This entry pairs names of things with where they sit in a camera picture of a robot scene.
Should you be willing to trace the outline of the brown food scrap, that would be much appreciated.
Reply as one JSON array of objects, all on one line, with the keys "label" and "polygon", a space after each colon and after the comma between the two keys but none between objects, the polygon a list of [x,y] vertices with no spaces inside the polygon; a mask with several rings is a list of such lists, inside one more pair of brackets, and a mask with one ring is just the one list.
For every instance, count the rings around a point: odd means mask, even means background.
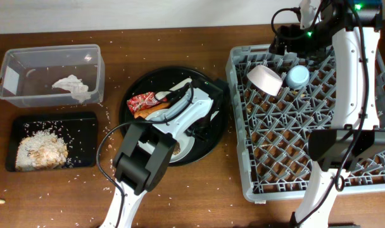
[{"label": "brown food scrap", "polygon": [[177,142],[173,150],[173,155],[178,155],[179,153],[180,153],[180,144]]}]

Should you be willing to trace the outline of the pink bowl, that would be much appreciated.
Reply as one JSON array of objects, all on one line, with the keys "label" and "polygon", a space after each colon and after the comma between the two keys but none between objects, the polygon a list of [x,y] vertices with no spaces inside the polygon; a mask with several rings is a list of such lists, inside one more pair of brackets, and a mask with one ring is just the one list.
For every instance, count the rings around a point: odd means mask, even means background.
[{"label": "pink bowl", "polygon": [[278,95],[282,87],[281,77],[270,68],[258,65],[247,73],[248,80],[257,88],[271,96]]}]

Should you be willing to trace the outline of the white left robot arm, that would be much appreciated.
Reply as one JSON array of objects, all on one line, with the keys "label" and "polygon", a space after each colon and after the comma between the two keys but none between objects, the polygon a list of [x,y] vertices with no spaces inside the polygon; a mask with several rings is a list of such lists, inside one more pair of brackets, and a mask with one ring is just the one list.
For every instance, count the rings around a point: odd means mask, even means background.
[{"label": "white left robot arm", "polygon": [[128,128],[112,165],[113,200],[102,227],[130,227],[146,193],[162,180],[176,149],[208,154],[220,141],[227,118],[229,86],[196,79],[177,91],[169,108],[126,122]]}]

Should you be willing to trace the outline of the rice and peanut waste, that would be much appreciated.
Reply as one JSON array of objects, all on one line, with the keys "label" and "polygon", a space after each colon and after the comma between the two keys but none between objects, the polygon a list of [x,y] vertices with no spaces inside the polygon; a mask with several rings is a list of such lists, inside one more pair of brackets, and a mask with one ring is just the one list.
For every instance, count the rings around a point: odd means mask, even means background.
[{"label": "rice and peanut waste", "polygon": [[67,145],[55,133],[40,130],[18,145],[15,169],[33,171],[62,167],[68,158]]}]

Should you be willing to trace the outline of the white tissue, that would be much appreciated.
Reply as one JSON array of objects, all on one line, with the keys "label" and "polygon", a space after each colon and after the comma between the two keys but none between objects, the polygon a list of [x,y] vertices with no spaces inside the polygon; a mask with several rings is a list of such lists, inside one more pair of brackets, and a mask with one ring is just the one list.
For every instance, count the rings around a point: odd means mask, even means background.
[{"label": "white tissue", "polygon": [[76,99],[79,103],[83,103],[91,98],[89,86],[85,85],[82,80],[78,79],[75,75],[69,75],[66,78],[59,79],[52,85],[52,88],[69,91],[71,97]]}]

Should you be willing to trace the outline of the grey plate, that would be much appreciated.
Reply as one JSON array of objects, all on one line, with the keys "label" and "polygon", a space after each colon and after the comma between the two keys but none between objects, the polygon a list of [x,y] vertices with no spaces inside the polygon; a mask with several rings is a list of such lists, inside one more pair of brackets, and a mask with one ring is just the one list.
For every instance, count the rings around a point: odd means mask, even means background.
[{"label": "grey plate", "polygon": [[[189,152],[192,150],[195,142],[195,138],[187,136],[185,133],[183,133],[178,139],[177,142],[180,144],[180,153],[178,155],[171,156],[170,164],[175,165],[176,162],[181,161]],[[147,153],[152,154],[155,145],[151,141],[147,142],[138,142],[138,146],[145,150]]]}]

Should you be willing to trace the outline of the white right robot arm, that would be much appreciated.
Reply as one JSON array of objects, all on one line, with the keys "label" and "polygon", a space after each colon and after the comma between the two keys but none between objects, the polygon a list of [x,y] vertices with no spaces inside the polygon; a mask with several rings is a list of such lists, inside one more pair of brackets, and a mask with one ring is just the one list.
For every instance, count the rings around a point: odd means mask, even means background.
[{"label": "white right robot arm", "polygon": [[346,178],[360,162],[385,149],[375,102],[376,51],[382,29],[381,1],[309,1],[293,9],[299,24],[274,29],[270,52],[314,60],[327,47],[336,63],[336,101],[329,129],[308,140],[312,172],[291,227],[327,227]]}]

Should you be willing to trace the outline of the light blue cup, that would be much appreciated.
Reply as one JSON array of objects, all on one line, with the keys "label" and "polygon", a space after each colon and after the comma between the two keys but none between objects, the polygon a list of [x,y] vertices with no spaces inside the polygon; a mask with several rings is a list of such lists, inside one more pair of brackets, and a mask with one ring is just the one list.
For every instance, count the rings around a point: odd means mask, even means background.
[{"label": "light blue cup", "polygon": [[286,75],[285,81],[288,87],[298,90],[305,87],[310,80],[310,72],[303,65],[294,66]]}]

